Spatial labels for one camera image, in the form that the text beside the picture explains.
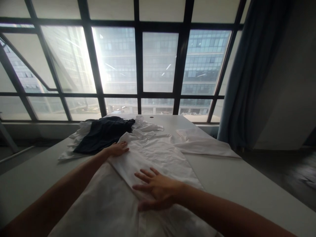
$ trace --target white table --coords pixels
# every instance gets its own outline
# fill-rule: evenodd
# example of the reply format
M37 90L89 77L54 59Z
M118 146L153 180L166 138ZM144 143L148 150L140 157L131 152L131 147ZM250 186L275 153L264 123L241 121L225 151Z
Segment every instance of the white table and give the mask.
M178 115L144 115L177 136L176 129L195 125ZM124 118L133 115L122 115ZM70 139L0 176L0 223L10 222L61 177L89 157L67 162L57 158ZM298 236L316 236L316 213L241 159L185 155L200 182L212 194L236 202Z

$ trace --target white fabric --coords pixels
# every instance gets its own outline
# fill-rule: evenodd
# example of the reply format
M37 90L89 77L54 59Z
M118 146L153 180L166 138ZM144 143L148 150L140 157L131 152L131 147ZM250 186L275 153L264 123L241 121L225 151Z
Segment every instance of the white fabric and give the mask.
M119 140L130 151L106 163L54 227L50 236L215 236L216 230L179 205L155 212L137 212L138 199L152 198L133 191L140 184L134 172L155 167L171 178L203 189L184 155L172 144L170 134L134 129Z
M176 132L181 137L181 142L175 143L174 146L182 153L241 158L230 148L228 143L218 141L198 127L179 129Z
M80 129L78 129L75 133L69 136L69 138L71 138L72 141L71 143L67 145L67 149L60 155L58 160L67 160L67 159L75 159L75 158L90 156L86 154L75 153L73 151L82 141L82 139L90 132L91 123L92 123L91 121L79 123ZM140 131L153 131L153 130L163 131L164 127L161 125L156 125L156 124L144 121L143 116L137 115L135 117L135 123L133 124L132 129L138 129Z

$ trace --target window pane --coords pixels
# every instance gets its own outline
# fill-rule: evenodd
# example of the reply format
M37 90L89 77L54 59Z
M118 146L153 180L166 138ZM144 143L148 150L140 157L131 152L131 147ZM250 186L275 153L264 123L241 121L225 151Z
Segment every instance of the window pane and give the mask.
M42 26L63 92L96 93L82 26Z
M93 27L103 92L137 94L134 28Z
M105 98L107 114L138 114L137 98Z
M4 35L48 87L56 88L38 36L35 34L15 33L5 33Z
M240 0L195 0L192 22L234 23Z
M24 0L1 0L0 16L30 18Z
M92 20L134 20L132 0L88 0L88 5Z
M230 77L231 68L232 68L233 63L235 61L236 52L237 52L237 48L239 46L241 34L242 34L242 31L238 31L237 34L236 34L234 45L233 45L233 48L232 48L231 53L230 53L230 57L229 57L229 60L228 60L228 64L227 64L227 68L226 68L226 71L225 71L224 79L223 79L222 86L221 86L221 89L220 89L220 95L225 95L227 83L228 83L228 80L229 80L229 77Z
M30 69L20 60L20 58L9 48L4 46L13 69L19 78L23 89L26 93L57 93L56 91L48 91L46 87L37 79Z
M191 122L207 122L211 103L211 99L181 99L179 115Z
M183 22L184 0L139 0L141 21Z
M0 96L0 118L3 120L31 120L18 96Z
M38 18L80 19L77 0L32 0Z
M230 33L190 31L181 94L214 95Z
M6 73L1 63L0 63L0 92L16 92L8 74Z
M67 120L59 97L28 97L39 120Z
M217 100L211 122L220 122L224 100Z
M145 92L172 92L178 33L143 33Z
M101 118L97 98L66 97L66 102L73 121Z
M142 99L142 114L172 115L174 99Z

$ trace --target window frame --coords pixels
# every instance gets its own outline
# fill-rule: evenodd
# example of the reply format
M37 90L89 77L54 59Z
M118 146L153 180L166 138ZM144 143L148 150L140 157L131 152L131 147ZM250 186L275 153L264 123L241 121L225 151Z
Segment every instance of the window frame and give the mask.
M211 99L211 107L208 114L207 122L195 124L219 124L218 122L211 122L212 115L218 99L224 99L223 95L219 95L221 85L224 79L227 64L230 54L235 42L236 34L242 30L243 24L240 23L246 0L240 0L234 23L192 23L192 13L194 0L186 0L184 21L183 22L143 22L139 19L139 0L134 0L134 21L126 20L91 20L87 0L78 0L78 6L81 19L43 19L37 18L32 0L25 0L27 9L31 18L15 18L15 17L0 17L0 23L8 24L32 24L34 28L10 28L0 27L0 37L7 44L11 50L25 63L31 72L37 77L36 72L30 67L28 62L21 56L21 54L12 47L10 42L4 37L3 33L22 33L22 34L36 34L40 40L43 52L45 54L48 66L52 73L56 89L48 88L43 84L48 91L57 91L58 93L26 93L21 82L18 79L17 73L11 65L4 47L0 46L0 61L4 66L16 92L0 92L0 96L19 96L28 114L31 122L79 122L71 119L70 111L66 103L66 97L94 97L98 99L101 116L107 115L105 98L137 98L138 114L142 114L142 98L161 98L174 99L173 115L178 115L181 99ZM60 25L60 26L82 26L85 33L90 63L92 67L92 74L96 87L96 93L65 93L62 91L56 70L53 65L53 60L47 44L45 42L41 26L43 25ZM97 55L95 51L95 44L93 40L92 27L133 27L135 29L135 51L136 51L136 75L137 75L137 94L106 94L103 93L100 72L98 68ZM215 85L214 95L181 95L182 84L184 79L184 68L187 56L188 42L190 30L230 30L230 38L228 40L227 49L224 55L223 64L219 72L219 78ZM178 33L177 58L175 63L175 73L173 81L172 92L144 92L143 91L143 32L157 32L157 33ZM65 110L66 121L50 121L39 120L34 112L27 97L59 97L61 99L63 108ZM1 120L3 122L21 122L21 120Z

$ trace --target blue curtain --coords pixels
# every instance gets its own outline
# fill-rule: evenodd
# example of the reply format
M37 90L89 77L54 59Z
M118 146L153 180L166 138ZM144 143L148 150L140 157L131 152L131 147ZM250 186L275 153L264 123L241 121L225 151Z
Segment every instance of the blue curtain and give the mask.
M291 0L252 0L232 67L217 139L250 147L252 111L281 42Z

